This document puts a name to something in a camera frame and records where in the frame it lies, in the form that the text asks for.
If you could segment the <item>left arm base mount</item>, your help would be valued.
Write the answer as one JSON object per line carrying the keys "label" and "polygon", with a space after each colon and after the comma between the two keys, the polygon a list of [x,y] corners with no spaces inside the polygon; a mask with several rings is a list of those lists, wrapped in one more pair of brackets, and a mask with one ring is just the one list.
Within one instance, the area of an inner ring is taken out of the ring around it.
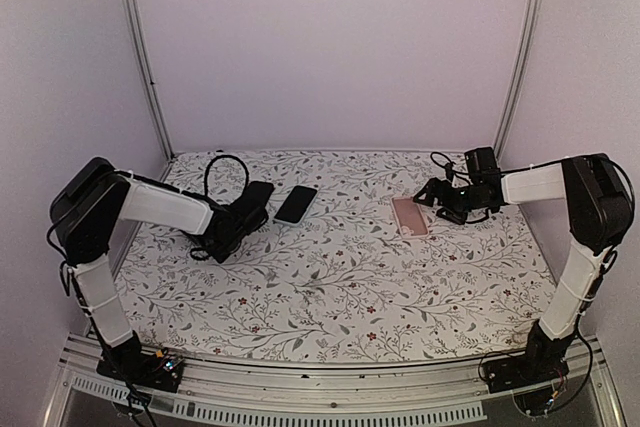
{"label": "left arm base mount", "polygon": [[118,347],[102,354],[96,372],[115,380],[127,380],[134,386],[177,393],[181,384],[184,359],[166,350],[144,353],[140,349]]}

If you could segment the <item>pink phone case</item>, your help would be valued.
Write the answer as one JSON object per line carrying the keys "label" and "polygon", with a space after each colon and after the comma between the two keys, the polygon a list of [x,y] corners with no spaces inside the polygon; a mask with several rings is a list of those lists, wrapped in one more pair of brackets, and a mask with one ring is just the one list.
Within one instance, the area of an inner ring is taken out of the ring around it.
{"label": "pink phone case", "polygon": [[428,235],[428,224],[423,211],[411,197],[392,198],[391,207],[403,239],[417,239]]}

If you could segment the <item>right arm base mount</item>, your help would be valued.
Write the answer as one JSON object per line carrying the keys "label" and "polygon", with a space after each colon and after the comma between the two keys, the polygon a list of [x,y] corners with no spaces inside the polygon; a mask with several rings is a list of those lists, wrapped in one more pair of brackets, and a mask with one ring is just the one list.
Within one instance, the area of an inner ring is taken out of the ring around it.
{"label": "right arm base mount", "polygon": [[568,373],[568,364],[563,360],[534,365],[526,361],[524,354],[483,360],[479,365],[479,376],[488,385],[490,393],[563,380]]}

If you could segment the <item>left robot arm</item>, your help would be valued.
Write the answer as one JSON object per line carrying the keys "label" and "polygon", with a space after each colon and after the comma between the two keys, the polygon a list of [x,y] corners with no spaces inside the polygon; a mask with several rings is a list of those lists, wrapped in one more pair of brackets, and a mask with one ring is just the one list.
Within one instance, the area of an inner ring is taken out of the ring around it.
{"label": "left robot arm", "polygon": [[117,223],[178,230],[192,242],[192,258],[223,263],[266,223],[273,191],[270,182],[247,179],[238,198],[219,204],[207,191],[181,190],[95,157],[57,195],[49,210],[48,241],[63,258],[62,282],[75,290],[104,356],[126,380],[141,380],[149,362],[124,312],[109,261]]}

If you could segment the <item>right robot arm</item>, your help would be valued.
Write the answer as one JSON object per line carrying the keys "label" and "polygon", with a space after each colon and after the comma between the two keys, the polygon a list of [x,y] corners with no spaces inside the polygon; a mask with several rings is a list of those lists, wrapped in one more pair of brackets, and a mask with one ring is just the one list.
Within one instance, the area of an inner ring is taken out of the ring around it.
{"label": "right robot arm", "polygon": [[452,163],[445,176],[431,178],[414,202],[437,209],[437,216],[458,225],[474,210],[486,214],[506,205],[563,199],[566,202],[570,250],[554,296],[532,325],[517,374],[537,383],[555,367],[577,335],[579,318],[594,300],[635,216],[635,193],[626,172],[607,154],[583,154],[527,168],[503,171],[491,147],[464,154],[467,182]]}

